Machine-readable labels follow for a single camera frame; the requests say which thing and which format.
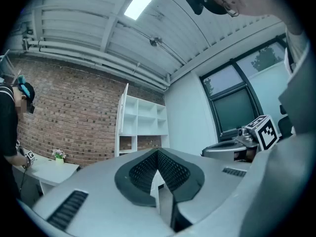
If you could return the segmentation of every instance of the pipe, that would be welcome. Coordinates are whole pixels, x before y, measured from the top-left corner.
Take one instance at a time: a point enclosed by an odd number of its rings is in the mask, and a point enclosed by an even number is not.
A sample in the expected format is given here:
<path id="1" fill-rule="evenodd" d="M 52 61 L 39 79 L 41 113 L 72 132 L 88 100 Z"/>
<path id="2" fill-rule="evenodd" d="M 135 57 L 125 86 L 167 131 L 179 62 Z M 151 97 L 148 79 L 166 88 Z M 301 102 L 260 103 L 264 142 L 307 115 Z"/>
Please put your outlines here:
<path id="1" fill-rule="evenodd" d="M 138 78 L 135 78 L 135 77 L 132 77 L 130 75 L 127 75 L 127 74 L 125 74 L 125 73 L 123 73 L 121 71 L 117 71 L 117 70 L 111 69 L 109 67 L 101 66 L 101 65 L 95 64 L 93 62 L 80 60 L 80 59 L 77 59 L 77 58 L 74 58 L 74 57 L 69 57 L 69 56 L 64 56 L 64 55 L 59 55 L 59 54 L 54 54 L 54 53 L 36 52 L 36 51 L 27 52 L 27 54 L 30 54 L 30 55 L 39 54 L 41 56 L 44 55 L 44 56 L 48 56 L 48 57 L 55 57 L 56 59 L 59 58 L 59 59 L 66 60 L 66 61 L 76 61 L 80 65 L 86 64 L 86 65 L 89 65 L 88 67 L 90 67 L 90 68 L 92 66 L 92 67 L 94 67 L 97 70 L 101 70 L 101 71 L 110 73 L 110 74 L 115 75 L 115 76 L 121 76 L 121 77 L 126 78 L 128 80 L 135 81 L 135 82 L 138 82 L 140 84 L 147 85 L 148 87 L 155 88 L 156 90 L 158 90 L 160 92 L 166 92 L 169 89 L 167 87 L 165 90 L 162 90 L 162 89 L 160 89 L 160 88 L 158 88 L 156 86 L 151 85 L 148 82 L 139 80 Z"/>
<path id="2" fill-rule="evenodd" d="M 53 47 L 60 47 L 60 48 L 68 48 L 68 49 L 72 49 L 72 50 L 76 50 L 76 51 L 81 51 L 81 52 L 85 52 L 85 53 L 89 53 L 89 54 L 92 54 L 92 55 L 96 55 L 96 56 L 99 56 L 99 57 L 103 57 L 109 61 L 112 61 L 112 62 L 116 62 L 120 65 L 123 65 L 127 68 L 130 68 L 132 70 L 134 70 L 136 68 L 136 65 L 130 63 L 130 62 L 127 62 L 127 61 L 124 61 L 124 60 L 121 60 L 115 56 L 112 56 L 110 54 L 107 54 L 107 53 L 103 53 L 103 52 L 100 52 L 100 51 L 97 51 L 97 50 L 93 50 L 93 49 L 90 49 L 90 48 L 87 48 L 87 47 L 83 47 L 83 46 L 78 46 L 78 45 L 73 45 L 73 44 L 67 44 L 67 43 L 60 43 L 60 42 L 53 42 L 53 41 L 43 41 L 43 40 L 40 40 L 40 41 L 28 41 L 29 45 L 45 45 L 45 46 L 53 46 Z M 151 74 L 150 72 L 142 69 L 142 68 L 137 68 L 137 71 L 140 72 L 141 74 L 143 75 L 146 75 L 147 77 L 151 78 L 151 79 L 154 79 L 166 86 L 170 86 L 169 83 L 167 83 L 166 81 L 160 79 L 159 77 Z"/>
<path id="3" fill-rule="evenodd" d="M 139 74 L 138 72 L 136 71 L 131 71 L 127 68 L 124 68 L 118 64 L 115 64 L 115 63 L 112 63 L 112 62 L 109 62 L 109 61 L 106 61 L 106 60 L 103 60 L 103 59 L 100 59 L 100 58 L 96 58 L 96 57 L 92 57 L 90 55 L 85 55 L 85 54 L 81 54 L 81 53 L 77 53 L 77 52 L 72 52 L 72 51 L 68 51 L 68 50 L 60 50 L 60 49 L 55 49 L 55 48 L 46 48 L 46 47 L 29 47 L 29 51 L 31 52 L 45 52 L 45 53 L 57 53 L 57 54 L 64 54 L 64 55 L 69 55 L 69 56 L 73 56 L 73 57 L 77 57 L 77 58 L 82 58 L 82 59 L 86 59 L 86 60 L 90 60 L 90 61 L 93 61 L 93 62 L 96 62 L 96 63 L 101 63 L 101 64 L 104 64 L 108 67 L 111 67 L 111 68 L 114 68 L 114 69 L 118 69 L 118 70 L 121 70 L 127 74 L 130 74 L 132 76 L 135 76 L 135 77 L 138 77 L 142 80 L 145 80 L 161 89 L 166 89 L 166 86 L 164 85 L 161 85 L 159 83 L 157 83 L 156 81 L 154 80 L 151 80 L 150 78 L 147 78 L 141 74 Z"/>
<path id="4" fill-rule="evenodd" d="M 16 54 L 26 53 L 26 50 L 10 50 L 10 53 L 16 53 Z"/>
<path id="5" fill-rule="evenodd" d="M 167 74 L 167 82 L 170 83 L 170 74 Z"/>
<path id="6" fill-rule="evenodd" d="M 23 39 L 23 41 L 24 41 L 24 45 L 25 45 L 25 50 L 27 50 L 27 51 L 28 51 L 28 42 L 27 42 L 27 40 L 26 40 L 26 39 Z"/>

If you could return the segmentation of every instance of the black mesh panel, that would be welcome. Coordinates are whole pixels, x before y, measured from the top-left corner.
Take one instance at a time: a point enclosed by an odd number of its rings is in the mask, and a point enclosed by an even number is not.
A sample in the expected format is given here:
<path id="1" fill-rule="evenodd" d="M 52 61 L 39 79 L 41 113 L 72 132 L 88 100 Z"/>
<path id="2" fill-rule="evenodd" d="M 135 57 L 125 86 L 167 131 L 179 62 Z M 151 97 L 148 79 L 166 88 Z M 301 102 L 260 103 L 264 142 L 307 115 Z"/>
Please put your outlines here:
<path id="1" fill-rule="evenodd" d="M 134 166 L 129 172 L 133 185 L 150 194 L 153 178 L 157 172 L 157 153 L 153 153 L 145 160 Z"/>
<path id="2" fill-rule="evenodd" d="M 185 166 L 177 163 L 162 152 L 157 151 L 157 153 L 158 170 L 170 191 L 173 192 L 187 181 L 190 172 Z"/>

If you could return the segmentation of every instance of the vent grille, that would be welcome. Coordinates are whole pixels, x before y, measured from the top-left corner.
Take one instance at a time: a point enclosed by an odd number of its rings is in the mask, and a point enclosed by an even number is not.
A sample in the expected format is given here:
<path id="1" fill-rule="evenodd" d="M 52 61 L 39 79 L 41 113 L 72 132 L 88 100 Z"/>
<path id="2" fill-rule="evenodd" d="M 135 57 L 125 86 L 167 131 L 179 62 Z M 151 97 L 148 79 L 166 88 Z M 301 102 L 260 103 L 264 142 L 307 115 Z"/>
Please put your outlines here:
<path id="1" fill-rule="evenodd" d="M 133 185 L 150 194 L 153 178 L 157 172 L 157 153 L 154 152 L 139 164 L 134 166 L 129 172 L 129 178 Z"/>
<path id="2" fill-rule="evenodd" d="M 88 193 L 81 191 L 72 192 L 68 198 L 53 212 L 47 222 L 60 230 L 65 230 L 74 216 L 79 211 Z"/>
<path id="3" fill-rule="evenodd" d="M 247 173 L 247 171 L 238 170 L 238 169 L 234 169 L 234 168 L 224 168 L 223 172 L 227 173 L 229 175 L 240 176 L 240 177 L 244 177 L 245 174 Z"/>
<path id="4" fill-rule="evenodd" d="M 183 185 L 191 174 L 185 166 L 160 151 L 158 151 L 158 169 L 171 192 Z"/>

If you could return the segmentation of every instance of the hand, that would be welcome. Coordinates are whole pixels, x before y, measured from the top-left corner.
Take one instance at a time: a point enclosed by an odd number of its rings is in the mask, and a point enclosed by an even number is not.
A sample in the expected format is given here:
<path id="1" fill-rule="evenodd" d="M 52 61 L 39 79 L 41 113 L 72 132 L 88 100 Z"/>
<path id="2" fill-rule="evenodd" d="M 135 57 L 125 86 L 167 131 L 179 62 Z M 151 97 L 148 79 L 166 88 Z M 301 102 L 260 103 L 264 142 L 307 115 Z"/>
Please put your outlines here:
<path id="1" fill-rule="evenodd" d="M 31 161 L 28 157 L 25 157 L 25 164 L 23 164 L 23 167 L 25 169 L 29 168 L 31 166 Z"/>
<path id="2" fill-rule="evenodd" d="M 247 148 L 246 160 L 248 162 L 252 162 L 255 159 L 256 153 L 257 153 L 257 147 Z"/>

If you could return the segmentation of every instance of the white table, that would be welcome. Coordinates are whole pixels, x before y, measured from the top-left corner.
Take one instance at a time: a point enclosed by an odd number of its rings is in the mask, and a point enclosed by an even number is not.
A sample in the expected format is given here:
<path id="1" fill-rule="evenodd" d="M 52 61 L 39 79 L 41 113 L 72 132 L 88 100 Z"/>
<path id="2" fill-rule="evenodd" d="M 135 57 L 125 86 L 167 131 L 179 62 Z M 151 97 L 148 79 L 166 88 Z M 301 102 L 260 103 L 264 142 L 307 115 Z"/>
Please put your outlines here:
<path id="1" fill-rule="evenodd" d="M 79 165 L 70 163 L 57 164 L 55 160 L 35 153 L 33 154 L 35 156 L 35 161 L 32 167 L 26 171 L 26 174 L 39 180 L 43 195 L 49 192 L 53 187 L 71 177 L 79 167 Z M 23 173 L 25 171 L 22 166 L 14 167 Z"/>

